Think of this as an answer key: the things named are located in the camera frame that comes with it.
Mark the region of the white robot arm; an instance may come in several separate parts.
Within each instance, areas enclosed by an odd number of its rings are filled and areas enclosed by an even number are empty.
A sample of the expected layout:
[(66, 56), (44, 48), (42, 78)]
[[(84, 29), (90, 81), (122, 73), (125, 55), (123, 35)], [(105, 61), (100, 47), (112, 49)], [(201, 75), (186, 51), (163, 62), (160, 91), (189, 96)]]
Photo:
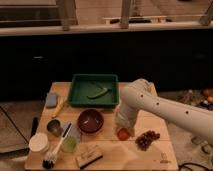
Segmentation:
[(133, 136), (138, 113), (144, 110), (192, 132), (213, 145), (212, 111), (153, 95), (151, 88), (152, 83), (137, 79), (121, 89), (121, 104), (115, 114), (117, 130), (125, 128)]

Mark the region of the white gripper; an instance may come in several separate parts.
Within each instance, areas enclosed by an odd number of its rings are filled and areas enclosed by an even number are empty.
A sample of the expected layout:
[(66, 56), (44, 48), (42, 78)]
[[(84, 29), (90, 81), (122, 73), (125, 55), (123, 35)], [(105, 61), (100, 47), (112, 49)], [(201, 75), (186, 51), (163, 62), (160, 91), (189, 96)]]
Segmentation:
[(137, 111), (128, 105), (120, 105), (115, 115), (115, 131), (125, 128), (131, 137), (135, 136)]

